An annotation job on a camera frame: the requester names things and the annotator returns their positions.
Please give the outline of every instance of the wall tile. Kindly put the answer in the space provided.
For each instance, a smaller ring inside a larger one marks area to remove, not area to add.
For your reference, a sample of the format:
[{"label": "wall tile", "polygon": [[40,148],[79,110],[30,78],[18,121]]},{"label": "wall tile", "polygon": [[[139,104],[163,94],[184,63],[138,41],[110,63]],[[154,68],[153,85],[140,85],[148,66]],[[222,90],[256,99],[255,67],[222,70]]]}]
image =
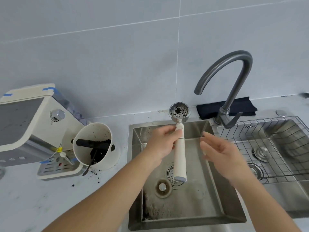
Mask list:
[{"label": "wall tile", "polygon": [[235,50],[253,56],[252,70],[238,97],[262,98],[308,90],[309,0],[249,7],[180,18],[176,100],[190,106],[226,100],[242,67],[229,64],[202,95],[200,77]]},{"label": "wall tile", "polygon": [[175,102],[179,19],[0,44],[0,93],[53,82],[86,117]]},{"label": "wall tile", "polygon": [[179,16],[180,0],[0,0],[0,42]]},{"label": "wall tile", "polygon": [[280,1],[284,0],[181,0],[180,15],[191,15]]}]

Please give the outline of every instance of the countertop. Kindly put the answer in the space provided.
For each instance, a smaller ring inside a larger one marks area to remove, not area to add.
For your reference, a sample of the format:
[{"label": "countertop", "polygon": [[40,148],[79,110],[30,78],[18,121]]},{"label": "countertop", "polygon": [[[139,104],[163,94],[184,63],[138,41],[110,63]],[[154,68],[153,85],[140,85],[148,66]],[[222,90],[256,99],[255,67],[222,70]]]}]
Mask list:
[{"label": "countertop", "polygon": [[[282,109],[288,114],[300,117],[309,126],[309,99],[293,95],[255,99],[252,100],[252,103],[259,112]],[[191,117],[198,117],[196,108],[191,109]],[[5,176],[0,180],[0,231],[39,232],[43,230],[59,215],[101,187],[126,164],[130,124],[163,120],[170,120],[168,110],[90,119],[91,122],[101,122],[109,126],[113,138],[116,140],[115,145],[121,147],[118,163],[106,171],[96,170],[93,173],[89,171],[84,177],[80,175],[42,181],[36,177],[38,163],[7,167]],[[156,231],[253,232],[254,228],[242,199],[241,202],[248,219],[246,223],[183,227]],[[301,230],[309,231],[308,218],[295,219],[295,222]],[[119,231],[128,231],[127,217]]]}]

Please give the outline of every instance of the faucet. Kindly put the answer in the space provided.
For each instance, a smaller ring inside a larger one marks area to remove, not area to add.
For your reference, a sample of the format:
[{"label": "faucet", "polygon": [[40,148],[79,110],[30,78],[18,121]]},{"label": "faucet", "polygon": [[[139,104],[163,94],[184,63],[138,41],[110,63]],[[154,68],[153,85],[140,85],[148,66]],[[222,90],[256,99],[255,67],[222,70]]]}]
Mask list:
[{"label": "faucet", "polygon": [[231,127],[233,127],[236,124],[239,117],[241,117],[241,115],[243,114],[242,112],[238,112],[233,119],[229,116],[230,106],[232,105],[235,97],[237,96],[239,90],[241,89],[251,70],[253,63],[252,55],[248,51],[237,50],[223,56],[213,65],[211,65],[210,68],[208,68],[208,70],[204,73],[204,75],[202,75],[194,90],[194,93],[196,95],[201,95],[203,93],[205,86],[218,71],[220,71],[223,67],[230,64],[231,62],[237,60],[241,60],[243,62],[243,68],[229,96],[227,97],[225,104],[222,107],[220,107],[218,115],[214,118],[214,121],[217,124],[223,124],[223,126],[226,129],[230,129]]}]

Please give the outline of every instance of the folded cloth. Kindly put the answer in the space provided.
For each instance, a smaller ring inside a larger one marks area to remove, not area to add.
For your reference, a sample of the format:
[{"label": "folded cloth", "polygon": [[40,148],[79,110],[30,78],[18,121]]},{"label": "folded cloth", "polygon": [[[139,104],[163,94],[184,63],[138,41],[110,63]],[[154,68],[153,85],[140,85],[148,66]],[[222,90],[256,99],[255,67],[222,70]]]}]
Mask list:
[{"label": "folded cloth", "polygon": [[[206,120],[212,117],[216,117],[220,107],[224,105],[225,101],[217,103],[208,103],[197,105],[196,109],[200,118]],[[230,107],[230,116],[235,116],[238,112],[242,112],[242,116],[255,116],[257,108],[253,106],[252,102],[249,100],[249,97],[237,98],[234,100]]]}]

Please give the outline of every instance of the white portafilter handle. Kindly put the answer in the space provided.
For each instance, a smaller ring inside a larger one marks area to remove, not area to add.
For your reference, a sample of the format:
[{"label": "white portafilter handle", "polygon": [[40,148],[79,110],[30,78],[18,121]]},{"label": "white portafilter handle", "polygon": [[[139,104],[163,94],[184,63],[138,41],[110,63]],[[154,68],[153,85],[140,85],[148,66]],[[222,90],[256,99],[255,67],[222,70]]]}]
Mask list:
[{"label": "white portafilter handle", "polygon": [[186,168],[186,153],[184,148],[184,129],[183,124],[177,123],[176,130],[182,130],[182,137],[175,142],[174,152],[174,180],[176,182],[187,181],[187,168]]}]

